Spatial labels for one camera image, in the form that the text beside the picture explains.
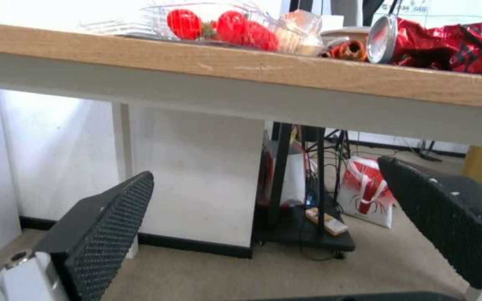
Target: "black baseboard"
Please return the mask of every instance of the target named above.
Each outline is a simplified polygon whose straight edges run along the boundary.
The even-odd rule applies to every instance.
[[[37,219],[34,217],[20,216],[20,225],[23,228],[49,230],[56,221],[51,219]],[[186,240],[147,233],[139,233],[139,244],[177,248],[180,250],[211,253],[239,258],[252,258],[252,248],[217,244],[214,242],[201,242],[199,240]]]
[[[20,216],[21,228],[36,229],[36,230],[49,230],[57,221],[51,219],[36,219],[34,217],[22,217]]]
[[[239,258],[252,258],[252,248],[200,240],[186,240],[155,234],[139,233],[139,243],[152,246],[177,248],[180,250],[226,255]]]
[[[349,143],[351,145],[361,145],[361,146],[367,146],[367,147],[376,147],[376,148],[386,148],[386,149],[394,149],[396,151],[410,151],[411,149],[414,150],[414,152],[419,152],[418,147],[410,147],[408,146],[402,146],[402,145],[391,145],[391,144],[383,144],[383,143],[373,143],[373,142],[365,142],[365,141],[357,141],[357,140],[349,140]],[[445,150],[433,150],[433,153],[439,154],[441,156],[451,156],[451,157],[457,157],[457,158],[466,158],[466,154],[463,153],[456,153],[456,152],[447,152]]]

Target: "clear plastic box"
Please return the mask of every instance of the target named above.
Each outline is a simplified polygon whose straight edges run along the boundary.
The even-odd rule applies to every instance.
[[[221,17],[229,11],[239,13],[246,21]],[[109,36],[237,46],[284,54],[296,54],[307,38],[301,31],[273,19],[256,4],[241,0],[150,0],[140,8],[126,9],[117,17],[82,22],[82,27],[88,32]]]

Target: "white shopping bag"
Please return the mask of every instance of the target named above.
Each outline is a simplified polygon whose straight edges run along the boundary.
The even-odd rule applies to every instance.
[[[352,157],[347,161],[337,197],[344,213],[384,227],[392,227],[394,201],[376,160]]]

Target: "black stand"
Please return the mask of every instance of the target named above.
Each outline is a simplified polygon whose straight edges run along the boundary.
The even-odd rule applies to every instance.
[[[421,142],[421,147],[418,150],[418,156],[420,156],[420,158],[428,160],[428,161],[442,162],[442,160],[431,156],[431,154],[433,153],[434,142],[435,142],[434,140],[431,141],[431,144],[429,145],[429,148],[426,148],[427,141],[423,140]]]
[[[270,207],[256,206],[256,210],[254,211],[253,239],[260,242],[260,244],[263,244],[264,242],[285,242],[290,244],[302,244],[303,246],[327,248],[333,251],[353,251],[355,245],[349,232],[345,232],[335,237],[325,231],[323,215],[325,212],[337,219],[341,219],[341,217],[340,213],[335,210],[335,206],[328,206],[333,203],[333,199],[325,192],[324,128],[316,128],[316,147],[318,153],[317,204],[319,208],[319,223],[315,225],[311,221],[305,221],[304,206],[280,208],[285,165],[289,153],[291,128],[291,124],[281,123],[280,125],[273,186],[271,187]],[[340,137],[341,141],[345,139],[346,134],[344,131],[340,133]]]

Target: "beige carpet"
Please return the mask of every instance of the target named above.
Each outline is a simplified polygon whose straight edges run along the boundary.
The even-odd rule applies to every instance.
[[[432,163],[407,152],[397,156],[448,173],[460,173],[463,164],[459,158],[443,157],[444,162]],[[124,262],[102,300],[239,300],[393,291],[461,297],[465,292],[467,282],[399,207],[394,208],[392,229],[352,217],[345,220],[356,242],[356,251],[347,253],[345,260],[311,261],[296,246],[274,243],[256,246],[253,259],[140,245],[136,258]],[[0,267],[6,257],[33,246],[43,234],[25,230],[0,250]],[[319,250],[306,252],[314,257],[327,255]]]

